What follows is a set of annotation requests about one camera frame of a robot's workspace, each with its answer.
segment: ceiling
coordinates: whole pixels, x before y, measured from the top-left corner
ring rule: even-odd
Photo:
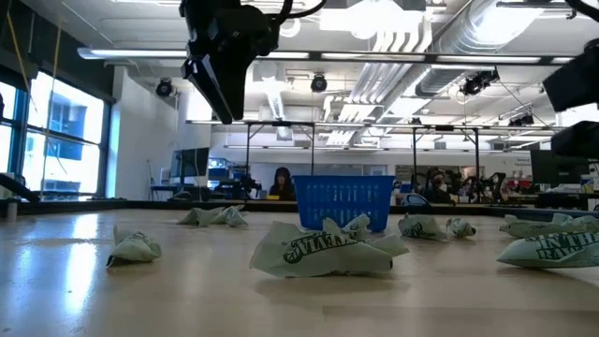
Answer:
[[[139,0],[22,0],[41,15],[54,22],[65,22],[66,31],[83,43],[96,48],[146,48],[182,49],[187,40],[187,29],[179,17],[177,6],[158,6],[135,3]],[[430,0],[438,3],[441,0]],[[317,0],[305,0],[311,7]],[[466,0],[446,0],[446,10],[431,15],[432,35],[435,34],[458,12]],[[578,15],[567,21],[565,10],[546,10],[518,37],[501,48],[500,53],[581,53],[584,44],[599,37],[599,24]],[[358,39],[349,32],[322,31],[316,19],[302,20],[295,37],[281,37],[280,50],[312,51],[371,51],[375,38]],[[176,78],[180,74],[180,61],[146,61],[129,64],[129,72],[149,87],[162,77]],[[314,73],[324,73],[330,91],[350,92],[360,78],[363,64],[347,63],[280,63],[285,79],[293,84],[282,92],[286,105],[322,107],[326,95],[313,94],[310,83]],[[541,93],[540,81],[555,70],[555,67],[503,66],[499,73],[503,85],[494,83],[482,95],[463,104],[458,95],[460,81],[433,99],[426,106],[428,113],[420,114],[423,123],[462,123],[464,115],[468,123],[482,124],[520,106],[533,103],[535,113],[546,123],[553,123],[554,111],[545,94]],[[182,88],[189,84],[174,79]],[[251,83],[246,89],[246,109],[258,110],[268,105],[267,96]]]

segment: crumpled paper bag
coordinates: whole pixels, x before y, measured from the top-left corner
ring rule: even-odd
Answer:
[[[223,212],[224,209],[224,207],[217,207],[211,210],[195,208],[189,211],[189,213],[184,217],[184,219],[180,220],[178,224],[207,227],[209,224],[212,223],[214,218],[216,218],[221,212]]]
[[[243,205],[231,206],[228,208],[218,207],[211,210],[203,210],[195,208],[189,211],[183,220],[179,221],[180,225],[197,225],[198,227],[207,227],[210,224],[224,225],[231,227],[247,227],[247,222],[243,217],[248,212],[240,212]]]
[[[525,268],[580,268],[599,265],[599,235],[569,232],[514,241],[498,262]]]
[[[112,229],[115,247],[110,253],[107,266],[127,263],[150,262],[162,256],[160,245],[144,233]]]
[[[476,228],[470,226],[470,223],[464,219],[451,218],[447,220],[446,228],[458,239],[474,236],[476,234]]]
[[[367,227],[370,223],[371,218],[369,218],[366,214],[361,214],[355,217],[343,228],[339,227],[339,225],[337,225],[333,219],[326,218],[322,222],[322,229],[330,234],[344,235],[349,239],[360,241],[364,240],[366,234],[368,233]]]
[[[274,222],[256,247],[250,268],[277,277],[362,274],[389,271],[393,257],[407,252],[397,235],[366,243]]]
[[[398,224],[403,236],[415,239],[446,240],[447,235],[441,231],[434,216],[406,214]]]
[[[519,239],[573,231],[599,231],[599,220],[591,215],[574,219],[569,215],[555,213],[551,222],[520,220],[514,215],[506,215],[505,222],[499,230]]]

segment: ceiling duct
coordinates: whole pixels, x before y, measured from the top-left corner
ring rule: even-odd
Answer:
[[[445,33],[431,46],[440,53],[495,53],[519,36],[542,12],[539,8],[497,7],[500,0],[473,0]],[[414,83],[416,95],[434,96],[461,76],[463,70],[433,69],[412,66],[405,78],[419,79]],[[406,85],[399,85],[388,98],[386,106],[401,99]]]

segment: wooden table surface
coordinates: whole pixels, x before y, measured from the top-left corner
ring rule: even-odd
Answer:
[[[0,336],[593,336],[599,270],[528,271],[495,258],[500,218],[465,217],[471,240],[407,240],[372,277],[277,279],[249,270],[273,220],[176,225],[185,212],[123,210],[0,224]],[[387,232],[398,232],[390,216]],[[446,217],[437,216],[443,225]],[[107,270],[112,227],[156,238],[154,263]]]

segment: blue basket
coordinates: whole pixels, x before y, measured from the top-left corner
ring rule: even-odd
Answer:
[[[369,229],[387,227],[394,176],[293,176],[301,225],[322,230],[329,217],[340,226],[360,214],[371,218]]]

